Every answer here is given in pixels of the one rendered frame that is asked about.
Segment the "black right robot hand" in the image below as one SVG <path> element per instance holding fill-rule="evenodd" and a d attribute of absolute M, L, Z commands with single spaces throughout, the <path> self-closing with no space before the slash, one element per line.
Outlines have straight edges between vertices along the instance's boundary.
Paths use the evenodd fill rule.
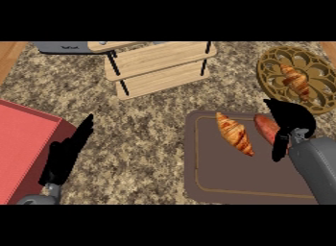
<path fill-rule="evenodd" d="M 307 109 L 278 99 L 265 99 L 279 130 L 275 134 L 272 160 L 278 162 L 285 156 L 287 144 L 296 145 L 315 133 L 316 120 Z"/>

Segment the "orange sweet potato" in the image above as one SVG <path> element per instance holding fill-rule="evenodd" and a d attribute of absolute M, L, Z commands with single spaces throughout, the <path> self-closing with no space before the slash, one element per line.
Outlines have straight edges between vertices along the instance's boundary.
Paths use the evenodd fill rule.
<path fill-rule="evenodd" d="M 276 122 L 265 115 L 256 114 L 253 117 L 257 133 L 266 139 L 269 144 L 275 143 L 275 136 L 279 130 Z"/>

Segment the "red box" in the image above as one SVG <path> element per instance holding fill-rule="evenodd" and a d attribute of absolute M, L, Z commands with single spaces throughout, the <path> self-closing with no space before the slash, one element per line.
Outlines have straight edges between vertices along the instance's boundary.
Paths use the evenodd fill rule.
<path fill-rule="evenodd" d="M 41 192 L 50 144 L 75 130 L 60 117 L 0 99 L 0 205 Z"/>

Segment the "golden croissant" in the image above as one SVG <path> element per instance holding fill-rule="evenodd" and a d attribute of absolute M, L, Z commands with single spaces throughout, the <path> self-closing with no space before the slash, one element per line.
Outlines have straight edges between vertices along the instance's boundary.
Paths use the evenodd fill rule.
<path fill-rule="evenodd" d="M 284 76 L 282 84 L 293 90 L 303 101 L 309 100 L 307 77 L 290 65 L 279 66 L 279 72 Z"/>
<path fill-rule="evenodd" d="M 254 155 L 244 125 L 225 114 L 215 114 L 218 130 L 226 142 L 248 156 Z"/>

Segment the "grey appliance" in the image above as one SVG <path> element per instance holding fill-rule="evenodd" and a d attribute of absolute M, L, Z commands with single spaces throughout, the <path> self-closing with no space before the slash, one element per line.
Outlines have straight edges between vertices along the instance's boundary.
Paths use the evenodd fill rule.
<path fill-rule="evenodd" d="M 32 44 L 42 54 L 92 54 L 85 41 L 33 41 Z"/>

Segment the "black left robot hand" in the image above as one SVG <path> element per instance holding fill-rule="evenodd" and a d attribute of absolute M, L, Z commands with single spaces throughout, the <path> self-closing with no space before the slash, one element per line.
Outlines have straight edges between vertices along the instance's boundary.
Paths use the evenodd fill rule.
<path fill-rule="evenodd" d="M 82 121 L 72 137 L 67 137 L 63 141 L 54 141 L 50 145 L 50 154 L 38 181 L 41 186 L 64 184 L 91 134 L 92 114 Z"/>

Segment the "golden round trivet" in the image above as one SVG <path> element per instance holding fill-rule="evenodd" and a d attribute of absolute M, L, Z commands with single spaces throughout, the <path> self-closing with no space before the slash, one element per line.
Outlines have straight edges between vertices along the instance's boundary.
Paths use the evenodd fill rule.
<path fill-rule="evenodd" d="M 282 84 L 282 64 L 306 76 L 306 100 L 300 98 L 293 87 Z M 271 48 L 257 60 L 256 76 L 262 90 L 271 98 L 300 104 L 315 115 L 336 108 L 336 70 L 322 57 L 307 50 L 291 46 Z"/>

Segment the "brown tray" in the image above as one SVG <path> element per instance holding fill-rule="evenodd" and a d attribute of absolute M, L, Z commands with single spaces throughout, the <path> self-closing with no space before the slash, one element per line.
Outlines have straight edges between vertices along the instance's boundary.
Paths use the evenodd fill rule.
<path fill-rule="evenodd" d="M 244 125 L 254 154 L 222 138 L 213 111 L 192 111 L 184 130 L 184 187 L 198 202 L 312 205 L 313 194 L 290 159 L 272 161 L 272 146 L 259 135 L 253 115 L 231 112 Z"/>

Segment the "wooden tiered shelf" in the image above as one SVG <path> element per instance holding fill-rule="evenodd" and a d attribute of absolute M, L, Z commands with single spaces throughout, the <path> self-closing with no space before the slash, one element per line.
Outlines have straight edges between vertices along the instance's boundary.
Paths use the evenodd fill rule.
<path fill-rule="evenodd" d="M 117 53 L 138 41 L 89 41 L 88 48 L 106 53 L 104 73 L 117 97 L 129 100 L 209 76 L 206 60 L 216 55 L 210 41 L 166 41 Z"/>

